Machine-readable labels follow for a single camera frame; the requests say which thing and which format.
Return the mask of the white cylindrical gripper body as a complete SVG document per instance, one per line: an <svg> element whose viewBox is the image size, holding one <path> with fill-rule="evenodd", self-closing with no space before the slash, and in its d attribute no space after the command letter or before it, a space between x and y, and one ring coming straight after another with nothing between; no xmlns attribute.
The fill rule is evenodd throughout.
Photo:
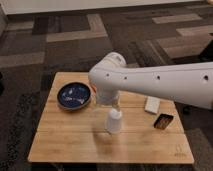
<svg viewBox="0 0 213 171"><path fill-rule="evenodd" d="M117 91L98 91L96 93L96 102L104 106L115 107L118 105L119 93Z"/></svg>

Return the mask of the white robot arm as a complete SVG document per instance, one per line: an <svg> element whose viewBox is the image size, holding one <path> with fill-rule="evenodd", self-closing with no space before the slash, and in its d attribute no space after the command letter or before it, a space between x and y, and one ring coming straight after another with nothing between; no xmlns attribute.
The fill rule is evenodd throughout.
<svg viewBox="0 0 213 171"><path fill-rule="evenodd" d="M111 52L90 69L88 79L102 104L129 91L213 109L213 62L127 68L125 58Z"/></svg>

